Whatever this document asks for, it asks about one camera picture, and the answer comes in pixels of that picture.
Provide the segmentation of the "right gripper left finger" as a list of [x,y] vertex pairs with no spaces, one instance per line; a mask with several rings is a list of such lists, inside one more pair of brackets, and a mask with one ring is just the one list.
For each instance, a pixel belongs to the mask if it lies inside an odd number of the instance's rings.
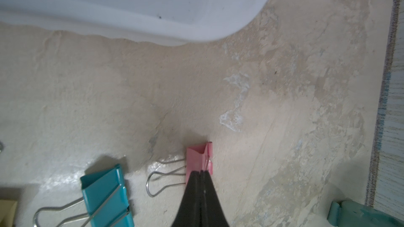
[[190,173],[172,227],[199,227],[201,224],[201,173]]

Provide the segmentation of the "white plastic storage box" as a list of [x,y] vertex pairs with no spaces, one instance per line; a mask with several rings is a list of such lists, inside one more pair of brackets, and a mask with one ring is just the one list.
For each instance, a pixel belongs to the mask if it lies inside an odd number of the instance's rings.
[[267,0],[1,0],[1,21],[163,46],[225,38]]

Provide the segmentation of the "yellow binder clip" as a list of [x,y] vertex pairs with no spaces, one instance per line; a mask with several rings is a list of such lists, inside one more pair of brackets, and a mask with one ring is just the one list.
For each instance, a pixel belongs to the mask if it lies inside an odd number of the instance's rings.
[[13,227],[15,213],[17,209],[17,201],[0,200],[0,225],[1,227]]

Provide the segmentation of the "teal binder clip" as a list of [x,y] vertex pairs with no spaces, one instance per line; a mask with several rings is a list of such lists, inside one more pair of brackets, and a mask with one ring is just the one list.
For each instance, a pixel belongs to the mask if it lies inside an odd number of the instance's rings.
[[43,212],[62,212],[84,203],[86,212],[62,220],[63,227],[74,222],[91,227],[134,227],[133,214],[127,196],[124,173],[120,164],[80,178],[82,197],[61,207],[42,207],[33,216],[33,226],[40,226]]

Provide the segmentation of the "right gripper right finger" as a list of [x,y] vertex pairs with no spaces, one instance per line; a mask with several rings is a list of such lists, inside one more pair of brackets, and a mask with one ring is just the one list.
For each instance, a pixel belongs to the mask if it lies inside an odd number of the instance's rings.
[[229,227],[208,171],[201,171],[201,227]]

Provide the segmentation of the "pink binder clip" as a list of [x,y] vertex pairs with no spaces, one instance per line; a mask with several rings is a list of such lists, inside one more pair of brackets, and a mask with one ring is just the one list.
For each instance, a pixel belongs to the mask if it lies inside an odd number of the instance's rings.
[[[182,159],[158,160],[157,162],[162,165],[170,165],[170,164],[175,164],[178,162],[184,162],[185,164],[170,172],[161,172],[158,170],[151,172],[146,180],[146,185],[145,185],[146,193],[148,194],[149,197],[154,198],[154,197],[158,196],[159,194],[161,194],[167,188],[185,186],[188,184],[190,174],[193,171],[208,171],[209,174],[213,174],[212,158],[213,158],[213,143],[210,141],[210,142],[207,142],[204,144],[187,147],[185,157]],[[160,190],[153,193],[150,190],[150,183],[151,183],[152,177],[155,175],[158,175],[161,177],[184,176],[185,180],[184,180],[184,182],[165,185]]]

